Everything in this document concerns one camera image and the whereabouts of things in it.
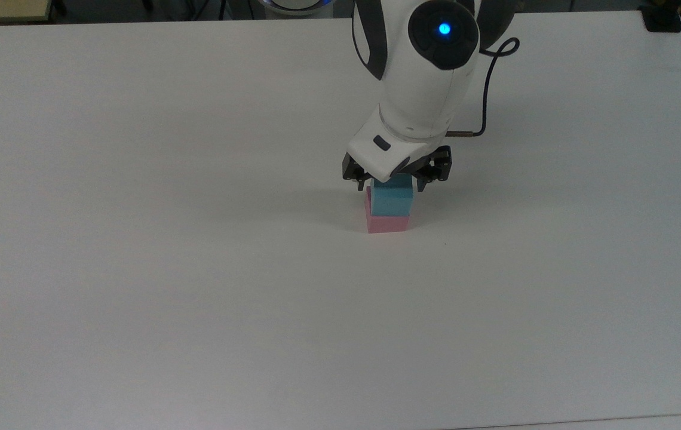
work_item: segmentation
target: blue block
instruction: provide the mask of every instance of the blue block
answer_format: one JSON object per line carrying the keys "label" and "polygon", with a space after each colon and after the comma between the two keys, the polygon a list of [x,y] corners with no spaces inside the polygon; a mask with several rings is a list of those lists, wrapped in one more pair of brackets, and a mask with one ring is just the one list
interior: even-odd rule
{"label": "blue block", "polygon": [[387,182],[373,179],[370,213],[375,217],[408,217],[412,208],[412,176],[396,174]]}

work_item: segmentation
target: stacked blocks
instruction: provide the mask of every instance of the stacked blocks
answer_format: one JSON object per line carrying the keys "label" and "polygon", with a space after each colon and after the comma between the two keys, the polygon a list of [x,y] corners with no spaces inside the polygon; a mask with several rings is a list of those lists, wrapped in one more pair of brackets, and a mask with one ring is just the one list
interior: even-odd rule
{"label": "stacked blocks", "polygon": [[412,207],[412,176],[398,174],[380,182],[373,179],[367,187],[367,232],[406,231]]}

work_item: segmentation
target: pink block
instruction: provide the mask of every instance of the pink block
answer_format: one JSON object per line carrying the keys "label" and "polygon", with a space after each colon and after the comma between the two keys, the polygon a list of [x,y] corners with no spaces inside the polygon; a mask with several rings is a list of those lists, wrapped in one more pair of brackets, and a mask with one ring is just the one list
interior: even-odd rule
{"label": "pink block", "polygon": [[367,210],[367,232],[396,232],[407,229],[409,217],[376,217],[370,214],[370,187],[367,187],[364,209]]}

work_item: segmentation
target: black cable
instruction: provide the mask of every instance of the black cable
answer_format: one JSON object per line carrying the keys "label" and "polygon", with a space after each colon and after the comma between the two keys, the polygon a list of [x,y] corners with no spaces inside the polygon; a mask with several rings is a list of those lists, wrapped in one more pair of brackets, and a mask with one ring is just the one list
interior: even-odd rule
{"label": "black cable", "polygon": [[[508,51],[504,51],[505,47],[507,47],[509,44],[514,44],[513,47],[511,47]],[[486,101],[489,95],[489,81],[492,78],[492,71],[494,70],[494,65],[497,63],[497,60],[501,57],[507,57],[511,54],[514,54],[516,51],[519,50],[521,42],[519,41],[518,38],[510,38],[507,41],[502,42],[502,44],[499,46],[499,49],[497,49],[497,52],[491,52],[491,51],[486,51],[485,49],[479,49],[479,52],[481,52],[484,55],[488,55],[492,57],[492,62],[489,65],[489,70],[486,71],[486,80],[484,82],[484,95],[483,95],[483,101],[481,104],[481,130],[479,131],[447,131],[447,137],[461,137],[461,138],[474,138],[477,136],[481,136],[484,131],[486,130]]]}
{"label": "black cable", "polygon": [[223,12],[226,11],[226,0],[221,0],[221,9],[218,10],[218,21],[223,21]]}

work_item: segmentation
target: table surface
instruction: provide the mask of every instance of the table surface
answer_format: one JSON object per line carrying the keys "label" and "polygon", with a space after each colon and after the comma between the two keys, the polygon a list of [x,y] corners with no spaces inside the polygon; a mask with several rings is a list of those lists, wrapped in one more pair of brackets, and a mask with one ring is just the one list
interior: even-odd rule
{"label": "table surface", "polygon": [[518,16],[486,134],[368,235],[350,27],[0,27],[0,428],[681,414],[681,33]]}
{"label": "table surface", "polygon": [[51,0],[0,0],[0,22],[45,21]]}

